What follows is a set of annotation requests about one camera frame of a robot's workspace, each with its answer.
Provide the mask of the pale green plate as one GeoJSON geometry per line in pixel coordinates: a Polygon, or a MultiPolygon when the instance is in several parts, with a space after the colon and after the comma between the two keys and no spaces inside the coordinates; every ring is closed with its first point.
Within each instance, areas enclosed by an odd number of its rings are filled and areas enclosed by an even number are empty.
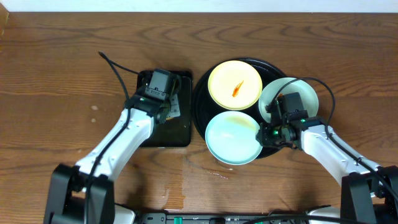
{"type": "MultiPolygon", "coordinates": [[[[271,114],[266,111],[266,106],[271,102],[277,91],[289,81],[294,80],[292,77],[279,78],[270,84],[267,84],[258,101],[259,112],[266,122],[271,121],[271,114]]],[[[302,99],[303,108],[307,110],[308,116],[313,117],[318,113],[318,96],[315,90],[306,82],[299,80],[286,86],[281,93],[283,95],[298,92],[302,99]]]]}

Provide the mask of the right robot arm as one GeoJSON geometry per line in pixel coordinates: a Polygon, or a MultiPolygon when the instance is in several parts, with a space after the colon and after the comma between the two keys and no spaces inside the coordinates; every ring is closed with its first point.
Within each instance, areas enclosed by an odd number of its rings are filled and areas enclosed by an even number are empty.
{"type": "Polygon", "coordinates": [[[285,219],[300,223],[397,223],[397,166],[362,156],[318,116],[301,106],[265,106],[256,136],[264,147],[298,149],[319,162],[341,187],[340,208],[319,207],[285,219]]]}

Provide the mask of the light blue plate front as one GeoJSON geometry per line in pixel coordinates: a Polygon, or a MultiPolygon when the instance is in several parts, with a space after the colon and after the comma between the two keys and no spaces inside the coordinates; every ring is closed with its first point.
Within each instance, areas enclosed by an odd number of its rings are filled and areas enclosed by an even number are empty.
{"type": "Polygon", "coordinates": [[[219,161],[243,165],[253,161],[262,151],[256,140],[259,124],[239,111],[225,111],[208,123],[205,141],[209,151],[219,161]]]}

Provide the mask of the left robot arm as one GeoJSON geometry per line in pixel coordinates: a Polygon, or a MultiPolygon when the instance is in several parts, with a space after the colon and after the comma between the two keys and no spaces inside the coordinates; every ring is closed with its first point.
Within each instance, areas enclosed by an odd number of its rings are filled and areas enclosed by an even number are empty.
{"type": "Polygon", "coordinates": [[[44,223],[133,223],[135,212],[114,201],[114,183],[155,127],[179,114],[177,94],[130,98],[118,122],[89,154],[74,166],[55,168],[44,223]]]}

